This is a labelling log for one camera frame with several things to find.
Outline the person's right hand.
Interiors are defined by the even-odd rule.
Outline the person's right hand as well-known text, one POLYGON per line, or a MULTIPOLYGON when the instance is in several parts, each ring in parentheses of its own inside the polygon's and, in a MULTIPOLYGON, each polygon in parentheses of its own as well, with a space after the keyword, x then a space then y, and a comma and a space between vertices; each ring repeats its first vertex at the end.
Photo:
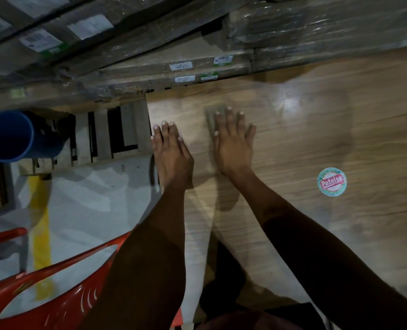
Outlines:
POLYGON ((224 134, 223 155, 224 161, 215 161, 218 170, 233 184, 241 180, 244 175, 252 172, 253 147, 250 148, 245 140, 246 125, 245 114, 240 111, 236 116, 237 136, 229 136, 225 120, 220 114, 216 115, 217 129, 224 134))

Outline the person's left hand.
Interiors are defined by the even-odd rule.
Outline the person's left hand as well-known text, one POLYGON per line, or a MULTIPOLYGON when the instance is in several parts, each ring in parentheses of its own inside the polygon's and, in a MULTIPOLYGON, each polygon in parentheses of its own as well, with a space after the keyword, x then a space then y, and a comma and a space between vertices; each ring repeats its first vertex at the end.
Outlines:
POLYGON ((159 182, 162 188, 174 186, 180 190, 192 187, 194 159, 180 136, 180 151, 169 149, 169 122, 163 121, 153 126, 153 134, 162 134, 163 149, 159 158, 154 158, 159 182))

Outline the grey sanding pad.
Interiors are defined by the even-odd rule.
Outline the grey sanding pad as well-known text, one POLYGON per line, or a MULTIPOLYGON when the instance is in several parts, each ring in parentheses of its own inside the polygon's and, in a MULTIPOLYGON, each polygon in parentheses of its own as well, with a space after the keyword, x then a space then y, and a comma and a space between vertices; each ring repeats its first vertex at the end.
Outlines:
POLYGON ((205 107, 205 116, 206 116, 206 122, 208 126, 208 131, 210 137, 213 137, 214 132, 217 129, 217 123, 216 123, 216 115, 220 114, 222 118, 225 120, 226 119, 226 105, 218 104, 218 105, 209 105, 205 107))

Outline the person's right forearm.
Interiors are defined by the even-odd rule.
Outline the person's right forearm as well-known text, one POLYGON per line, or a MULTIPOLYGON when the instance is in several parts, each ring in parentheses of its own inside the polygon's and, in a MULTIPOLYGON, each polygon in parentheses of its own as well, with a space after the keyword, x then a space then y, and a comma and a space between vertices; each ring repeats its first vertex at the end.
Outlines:
POLYGON ((341 240, 251 169, 225 175, 311 300, 341 330, 407 330, 407 299, 341 240))

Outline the person's left forearm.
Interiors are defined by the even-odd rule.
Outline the person's left forearm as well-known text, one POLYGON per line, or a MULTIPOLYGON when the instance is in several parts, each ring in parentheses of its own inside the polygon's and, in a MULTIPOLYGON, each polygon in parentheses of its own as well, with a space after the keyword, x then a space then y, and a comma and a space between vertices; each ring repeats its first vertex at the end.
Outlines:
POLYGON ((169 330, 185 295, 185 196, 172 184, 120 247, 77 330, 169 330))

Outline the wooden pallet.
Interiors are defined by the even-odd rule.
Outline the wooden pallet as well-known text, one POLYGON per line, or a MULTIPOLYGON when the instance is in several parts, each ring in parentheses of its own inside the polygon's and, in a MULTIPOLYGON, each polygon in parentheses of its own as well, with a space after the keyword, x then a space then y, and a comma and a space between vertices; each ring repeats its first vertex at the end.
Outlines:
POLYGON ((66 114, 48 122, 62 134, 60 154, 37 166, 52 171, 99 164, 133 156, 150 155, 151 125, 145 99, 110 109, 66 114))

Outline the stack of wrapped flat cartons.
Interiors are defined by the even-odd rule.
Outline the stack of wrapped flat cartons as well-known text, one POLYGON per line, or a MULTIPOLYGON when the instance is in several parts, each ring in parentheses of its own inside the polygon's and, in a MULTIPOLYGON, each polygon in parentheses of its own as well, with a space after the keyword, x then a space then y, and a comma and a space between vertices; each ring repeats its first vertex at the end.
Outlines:
POLYGON ((78 82, 99 99, 212 82, 248 74, 252 49, 225 51, 221 34, 190 34, 161 48, 92 71, 78 82))

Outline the wood grain laminate board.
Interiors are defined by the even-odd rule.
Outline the wood grain laminate board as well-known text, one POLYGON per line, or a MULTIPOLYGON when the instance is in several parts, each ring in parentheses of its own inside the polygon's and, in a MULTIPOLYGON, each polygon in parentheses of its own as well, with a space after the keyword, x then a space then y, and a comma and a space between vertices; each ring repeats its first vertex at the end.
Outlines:
POLYGON ((195 160, 185 196, 186 329, 199 320, 214 234, 250 280, 311 301, 245 199, 216 169, 205 107, 226 105, 255 124, 252 167, 270 188, 328 229, 407 297, 407 48, 146 94, 151 125, 175 122, 195 160), (342 170, 347 188, 323 194, 317 177, 342 170))

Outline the round red green sticker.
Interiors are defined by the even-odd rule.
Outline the round red green sticker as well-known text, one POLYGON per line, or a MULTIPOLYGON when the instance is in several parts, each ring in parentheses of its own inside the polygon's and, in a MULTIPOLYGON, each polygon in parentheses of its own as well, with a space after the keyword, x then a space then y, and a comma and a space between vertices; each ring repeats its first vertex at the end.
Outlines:
POLYGON ((337 197, 345 192, 347 178, 344 172, 338 168, 325 168, 317 177, 317 186, 323 194, 337 197))

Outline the stack of wrapped plain boards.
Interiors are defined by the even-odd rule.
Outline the stack of wrapped plain boards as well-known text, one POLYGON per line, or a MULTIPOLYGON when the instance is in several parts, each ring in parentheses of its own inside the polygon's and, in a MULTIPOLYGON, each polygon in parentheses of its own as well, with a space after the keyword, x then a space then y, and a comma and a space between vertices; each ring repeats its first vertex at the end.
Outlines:
POLYGON ((407 0, 260 0, 222 21, 221 48, 252 49, 253 70, 396 49, 407 0))

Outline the blue plastic pipe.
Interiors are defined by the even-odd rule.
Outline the blue plastic pipe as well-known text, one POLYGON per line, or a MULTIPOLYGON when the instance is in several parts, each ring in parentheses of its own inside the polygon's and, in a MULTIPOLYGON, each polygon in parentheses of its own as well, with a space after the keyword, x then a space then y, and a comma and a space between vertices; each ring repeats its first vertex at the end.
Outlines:
POLYGON ((0 162, 58 156, 64 140, 46 120, 30 111, 0 112, 0 162))

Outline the stack of wrapped labelled boxes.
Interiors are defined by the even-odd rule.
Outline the stack of wrapped labelled boxes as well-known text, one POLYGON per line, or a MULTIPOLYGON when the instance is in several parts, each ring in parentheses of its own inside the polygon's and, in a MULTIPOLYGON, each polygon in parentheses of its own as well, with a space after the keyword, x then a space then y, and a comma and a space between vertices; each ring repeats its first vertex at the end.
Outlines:
POLYGON ((0 0, 0 89, 76 78, 160 47, 229 0, 0 0))

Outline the person's dark shorts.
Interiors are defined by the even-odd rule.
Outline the person's dark shorts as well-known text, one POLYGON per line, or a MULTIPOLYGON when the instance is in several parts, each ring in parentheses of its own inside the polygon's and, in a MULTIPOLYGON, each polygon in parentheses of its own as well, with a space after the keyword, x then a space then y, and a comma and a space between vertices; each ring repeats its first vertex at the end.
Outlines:
POLYGON ((299 303, 256 285, 211 234, 193 330, 327 330, 312 303, 299 303))

